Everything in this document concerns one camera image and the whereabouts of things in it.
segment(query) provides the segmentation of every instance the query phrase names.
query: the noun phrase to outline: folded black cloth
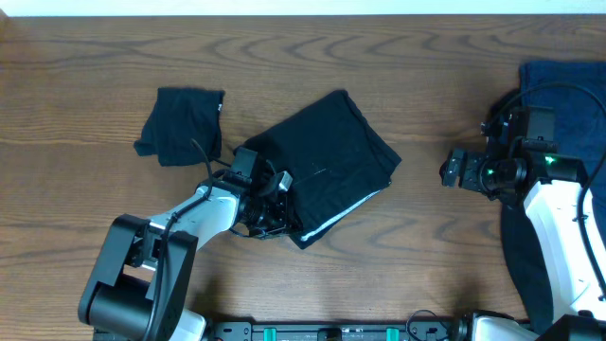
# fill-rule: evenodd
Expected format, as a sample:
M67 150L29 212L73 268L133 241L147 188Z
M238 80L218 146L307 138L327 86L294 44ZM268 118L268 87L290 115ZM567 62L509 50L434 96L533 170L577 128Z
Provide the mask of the folded black cloth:
M520 68L520 81L522 91L552 81L570 82L606 101L606 63L527 63ZM548 88L525 95L522 104L553 108L558 153L580 157L588 173L595 169L606 146L606 119L587 94L571 88ZM591 191L597 228L605 241L606 171L598 174ZM543 333L553 318L551 287L539 239L521 207L503 207L501 239L509 273L532 328Z
M219 159L219 113L224 94L194 88L159 88L158 99L134 149L139 156L158 154L162 166L194 165L203 157L191 146L193 138L209 159Z
M401 162L345 90L330 93L243 146L293 176L290 191L303 231L291 238L302 249L388 187Z

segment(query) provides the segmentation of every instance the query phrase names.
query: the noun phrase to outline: navy blue cloth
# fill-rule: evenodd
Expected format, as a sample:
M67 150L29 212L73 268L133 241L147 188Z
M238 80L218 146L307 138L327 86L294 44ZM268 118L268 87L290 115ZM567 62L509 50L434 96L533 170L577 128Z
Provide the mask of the navy blue cloth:
M606 63L532 62L520 68L522 91L550 81L582 85L606 102ZM524 105L546 106L556 112L554 139L558 153L583 160L591 174L606 148L606 118L596 102L576 89L553 88L523 97ZM606 171L591 186L594 212L602 240L606 242Z
M606 63L527 63L520 68L520 81L522 91L552 81L570 82L606 101ZM606 148L606 119L593 99L580 90L558 87L525 95L522 104L553 108L558 153L580 157L588 173L595 169ZM606 171L600 172L591 191L597 227L606 241ZM539 239L521 207L503 206L501 239L511 279L532 328L543 333L553 318L551 287Z

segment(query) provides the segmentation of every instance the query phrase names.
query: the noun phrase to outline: wooden table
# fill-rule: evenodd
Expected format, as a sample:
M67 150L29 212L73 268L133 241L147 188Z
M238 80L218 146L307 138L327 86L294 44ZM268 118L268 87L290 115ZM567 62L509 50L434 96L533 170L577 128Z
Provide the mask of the wooden table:
M0 44L0 338L90 340L77 305L110 222L187 198L204 167L132 147L156 88L224 89L223 158L346 88L403 161L393 184L305 251L224 233L187 305L258 321L403 320L416 309L526 316L499 209L440 186L453 146L531 60L603 60L604 17L11 19Z

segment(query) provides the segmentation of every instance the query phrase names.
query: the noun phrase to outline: cable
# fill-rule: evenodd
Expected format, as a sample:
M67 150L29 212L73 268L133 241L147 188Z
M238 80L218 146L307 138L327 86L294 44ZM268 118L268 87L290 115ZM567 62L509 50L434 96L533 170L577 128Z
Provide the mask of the cable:
M228 163L227 163L227 162L225 162L225 161L221 161L220 159L213 158L212 160L213 160L213 161L215 161L216 163L221 164L221 165L224 165L224 166L226 166L226 167L231 167L231 165L230 165L230 164L228 164Z
M242 237L242 238L252 238L251 236L246 236L245 234L243 234L243 233L240 233L240 232L236 231L236 230L234 229L234 227L229 227L229 232L231 232L231 233L235 234L235 235L236 235L236 236L238 236L238 237Z
M269 159L265 159L265 162L267 162L267 164L269 165L269 168L272 169L272 172L274 173L274 175L276 175L277 171L276 171L276 167L274 167L274 163L272 161L270 161Z
M416 312L414 312L413 314L411 314L410 317L408 317L408 320L406 321L406 332L408 332L408 335L410 335L410 337L415 341L423 341L423 340L419 339L416 335L414 335L412 332L410 332L410 323L413 321L413 318L415 318L415 316L420 313L432 314L433 316L437 317L437 315L434 314L434 312L427 310L427 309L419 309ZM441 339L438 339L437 341L444 341L444 340L448 339L448 328L442 323L442 321L438 321L438 323L442 326L442 328L444 328L444 330L446 330L446 337L442 337Z
M158 314L158 305L159 305L158 303L160 301L160 294L162 293L162 277L164 275L164 259L166 257L166 253L167 253L170 229L172 228L172 226L175 223L177 223L179 218L181 218L184 214L188 213L192 208L196 207L197 205L201 204L202 202L208 200L208 198L210 197L210 193L212 192L212 188L213 188L212 169L210 167L210 162L208 162L208 158L206 157L206 153L202 149L202 147L200 147L200 145L198 144L198 142L195 139L193 139L193 138L191 139L191 144L198 151L200 151L200 153L202 154L202 157L203 157L203 161L206 164L206 170L208 171L208 176L209 176L209 180L210 180L209 184L208 184L208 190L202 197L192 201L191 203L187 204L186 206L179 209L178 211L172 212L172 214L170 215L169 221L167 222L166 226L164 227L164 232L162 233L161 244L160 244L160 253L158 254L158 265L156 267L155 287L153 289L153 302L151 304L150 319L148 320L148 326L145 329L145 333L143 334L143 338L142 338L143 341L147 341L150 339L150 333L152 332L153 321L156 318L156 315Z
M212 173L212 177L215 179L219 179L220 177L224 176L226 172L227 172L227 170L217 170L214 173Z
M549 89L549 88L569 88L569 89L575 89L575 90L583 92L584 94L586 94L587 96L589 96L591 99L594 100L594 102L597 104L599 109L604 114L604 118L606 118L606 105L604 104L604 102L601 101L601 99L599 99L599 97L596 94L594 94L591 90L589 90L588 88L586 88L584 86L577 85L577 84L574 84L571 82L565 82L565 81L550 81L550 82L543 83L541 85L533 86L531 88L526 89L525 91L520 92L516 96L512 97L498 111L498 113L494 117L501 116L511 105L513 105L521 97L528 95L530 93L539 91L539 90L544 90L544 89ZM583 204L585 201L585 195L587 194L589 187L591 187L591 184L594 182L594 179L596 178L597 174L599 173L599 171L602 168L602 165L604 164L604 159L606 159L606 151L604 151L604 154L602 155L601 159L597 163L596 168L591 173L591 175L589 176L589 178L587 179L585 184L582 186L582 188L580 190L580 194L579 194L579 199L577 200L577 222L579 223L579 232L580 232L580 236L583 240L583 245L585 246L585 252L587 253L587 258L589 258L589 262L591 263L591 267L593 268L594 274L596 275L596 278L597 278L597 283L599 284L599 288L601 289L601 292L602 292L602 296L599 298L600 300L604 300L606 297L606 280L604 280L604 276L602 276L602 273L599 269L599 264L597 264L596 255L594 254L594 250L591 247L591 243L589 242L589 235L587 234L587 228L585 227L585 221L583 219L583 217L584 217Z
M515 146L517 146L518 142L521 141L523 138L523 136L513 137L513 141L511 141L511 144L509 145L508 158L511 158L513 156L513 152L515 152Z

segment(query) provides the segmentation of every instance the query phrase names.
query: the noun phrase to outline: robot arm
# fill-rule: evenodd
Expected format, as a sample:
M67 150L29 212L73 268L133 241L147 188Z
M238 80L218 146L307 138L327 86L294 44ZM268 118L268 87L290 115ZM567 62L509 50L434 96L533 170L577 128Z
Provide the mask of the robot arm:
M147 328L147 340L200 340L204 318L183 309L196 251L236 223L258 239L298 229L288 209L290 174L266 166L257 153L240 148L232 167L215 173L222 179L202 183L179 206L149 219L116 218L80 300L80 321L129 340L141 340ZM176 212L183 214L170 226L158 308L150 323L158 272L147 282L123 269L156 270L161 237Z
M606 301L599 277L606 273L606 250L590 190L582 206L590 247L578 222L578 198L588 176L581 160L557 154L552 142L554 121L553 112L533 107L494 117L482 124L487 150L453 150L440 170L442 185L454 187L458 179L460 188L505 205L523 206L543 252L553 299L552 322L566 314L604 320ZM592 255L597 266L591 262ZM488 331L485 336L495 332L495 318L484 320L490 323L478 326L478 331Z

